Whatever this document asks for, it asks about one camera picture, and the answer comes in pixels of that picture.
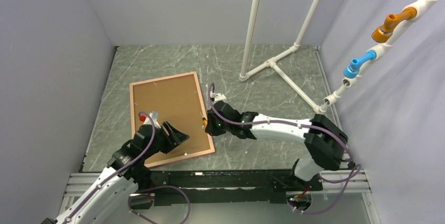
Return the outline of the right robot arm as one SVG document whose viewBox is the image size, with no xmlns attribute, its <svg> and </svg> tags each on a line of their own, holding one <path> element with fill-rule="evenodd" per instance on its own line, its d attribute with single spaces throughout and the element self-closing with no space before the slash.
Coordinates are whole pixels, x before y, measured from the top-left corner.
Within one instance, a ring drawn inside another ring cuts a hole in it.
<svg viewBox="0 0 445 224">
<path fill-rule="evenodd" d="M 296 190 L 324 170 L 339 170 L 348 141 L 347 135 L 322 114 L 304 120 L 281 119 L 258 112 L 240 113 L 218 101 L 210 105 L 206 117 L 205 131 L 211 136 L 230 133 L 239 139 L 269 138 L 304 146 L 308 154 L 295 161 L 289 176 Z"/>
</svg>

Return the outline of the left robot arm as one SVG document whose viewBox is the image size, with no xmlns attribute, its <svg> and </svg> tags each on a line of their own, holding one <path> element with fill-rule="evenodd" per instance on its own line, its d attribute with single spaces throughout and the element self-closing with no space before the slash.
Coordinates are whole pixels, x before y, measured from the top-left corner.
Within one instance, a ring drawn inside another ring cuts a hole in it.
<svg viewBox="0 0 445 224">
<path fill-rule="evenodd" d="M 151 178 L 144 162 L 158 152 L 169 153 L 188 139 L 187 134 L 168 122 L 143 124 L 112 155 L 99 177 L 71 207 L 43 223 L 101 223 L 120 203 L 130 202 L 132 194 L 143 197 L 169 188 L 160 178 Z"/>
</svg>

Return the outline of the orange handled screwdriver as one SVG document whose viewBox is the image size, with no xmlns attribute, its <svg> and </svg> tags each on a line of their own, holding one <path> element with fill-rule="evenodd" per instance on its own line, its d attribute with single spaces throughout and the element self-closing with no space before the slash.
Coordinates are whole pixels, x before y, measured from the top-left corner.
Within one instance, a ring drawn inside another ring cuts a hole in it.
<svg viewBox="0 0 445 224">
<path fill-rule="evenodd" d="M 207 117 L 206 117 L 206 115 L 202 111 L 200 111 L 199 114 L 200 114 L 200 116 L 202 118 L 203 128 L 205 128 L 208 125 Z"/>
</svg>

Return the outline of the pink picture frame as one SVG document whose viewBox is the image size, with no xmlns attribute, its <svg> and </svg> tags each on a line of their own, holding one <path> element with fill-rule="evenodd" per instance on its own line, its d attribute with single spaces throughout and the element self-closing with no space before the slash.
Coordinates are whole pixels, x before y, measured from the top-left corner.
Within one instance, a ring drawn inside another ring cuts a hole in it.
<svg viewBox="0 0 445 224">
<path fill-rule="evenodd" d="M 131 131 L 142 125 L 140 112 L 158 113 L 159 123 L 168 122 L 189 139 L 168 154 L 161 152 L 145 161 L 155 168 L 215 152 L 214 142 L 205 132 L 204 98 L 197 72 L 188 72 L 130 83 Z"/>
</svg>

